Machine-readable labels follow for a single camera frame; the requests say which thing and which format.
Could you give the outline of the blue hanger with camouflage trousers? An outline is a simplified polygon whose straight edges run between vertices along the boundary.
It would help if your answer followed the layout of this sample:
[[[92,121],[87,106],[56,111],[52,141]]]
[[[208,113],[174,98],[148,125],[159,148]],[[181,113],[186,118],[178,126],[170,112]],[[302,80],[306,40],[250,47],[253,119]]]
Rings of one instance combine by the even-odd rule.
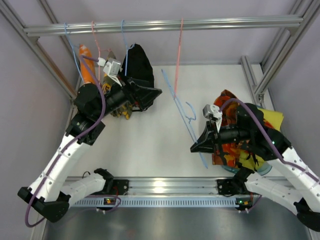
[[[171,96],[171,99],[173,100],[177,108],[178,114],[182,119],[183,125],[185,126],[185,129],[191,139],[192,144],[199,143],[198,137],[200,136],[200,134],[196,133],[196,129],[194,126],[194,123],[198,119],[194,106],[188,101],[182,103],[182,101],[179,98],[179,95],[175,93],[174,87],[171,84],[169,76],[166,73],[165,69],[161,68],[161,74]]]

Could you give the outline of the orange red camouflage trousers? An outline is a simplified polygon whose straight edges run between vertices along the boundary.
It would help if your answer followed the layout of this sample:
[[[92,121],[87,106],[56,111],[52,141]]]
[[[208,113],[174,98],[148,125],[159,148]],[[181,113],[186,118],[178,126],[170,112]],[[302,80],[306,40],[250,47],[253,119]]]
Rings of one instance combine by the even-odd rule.
[[[214,101],[218,107],[225,107],[222,110],[222,126],[234,125],[237,123],[237,108],[241,105],[235,101],[237,97],[230,91],[224,90],[220,96]],[[243,141],[239,143],[226,143],[222,145],[223,154],[217,150],[212,154],[212,163],[214,165],[223,165],[231,168],[240,168],[241,166],[257,171],[265,161],[258,155],[253,155],[252,152],[241,149]]]

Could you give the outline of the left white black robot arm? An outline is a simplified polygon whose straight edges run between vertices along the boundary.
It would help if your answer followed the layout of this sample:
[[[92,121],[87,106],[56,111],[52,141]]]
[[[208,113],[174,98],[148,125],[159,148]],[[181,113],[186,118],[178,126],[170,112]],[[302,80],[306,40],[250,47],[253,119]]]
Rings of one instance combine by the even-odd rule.
[[[140,112],[146,111],[163,92],[146,80],[126,76],[119,76],[118,80],[120,82],[107,93],[103,93],[98,82],[86,83],[78,89],[74,101],[77,114],[71,119],[58,149],[39,177],[31,185],[21,187],[17,193],[28,204],[25,214],[28,227],[33,227],[29,223],[31,209],[43,219],[56,223],[76,202],[93,194],[112,193],[114,177],[103,168],[70,185],[65,185],[65,181],[104,130],[103,117],[125,103],[133,104]]]

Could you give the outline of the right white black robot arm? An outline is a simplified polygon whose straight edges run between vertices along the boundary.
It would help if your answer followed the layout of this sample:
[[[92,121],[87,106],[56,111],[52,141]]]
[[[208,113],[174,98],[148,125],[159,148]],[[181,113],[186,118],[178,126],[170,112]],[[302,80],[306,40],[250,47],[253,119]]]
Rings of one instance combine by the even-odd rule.
[[[320,230],[320,178],[299,157],[291,142],[267,124],[262,109],[236,101],[233,121],[223,125],[224,111],[215,104],[203,108],[207,119],[203,133],[191,146],[192,153],[209,153],[217,165],[238,168],[223,183],[232,194],[252,192],[288,209],[309,229]],[[292,188],[257,172],[259,160],[277,169]]]

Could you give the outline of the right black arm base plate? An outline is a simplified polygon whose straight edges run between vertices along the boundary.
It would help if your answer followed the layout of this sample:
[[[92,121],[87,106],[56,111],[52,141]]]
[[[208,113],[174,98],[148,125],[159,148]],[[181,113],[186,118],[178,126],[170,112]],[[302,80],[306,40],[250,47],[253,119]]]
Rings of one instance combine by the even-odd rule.
[[[248,190],[245,187],[244,182],[238,179],[218,179],[216,182],[218,193],[225,197],[231,197],[234,195],[244,195],[248,193]]]

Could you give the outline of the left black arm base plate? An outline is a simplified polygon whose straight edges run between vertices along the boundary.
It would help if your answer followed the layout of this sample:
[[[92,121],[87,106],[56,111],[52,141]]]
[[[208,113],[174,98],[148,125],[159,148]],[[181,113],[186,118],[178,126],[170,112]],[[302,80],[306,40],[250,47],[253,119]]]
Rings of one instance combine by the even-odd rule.
[[[99,192],[100,195],[115,195],[124,196],[129,190],[128,179],[112,179],[107,180],[103,189]]]

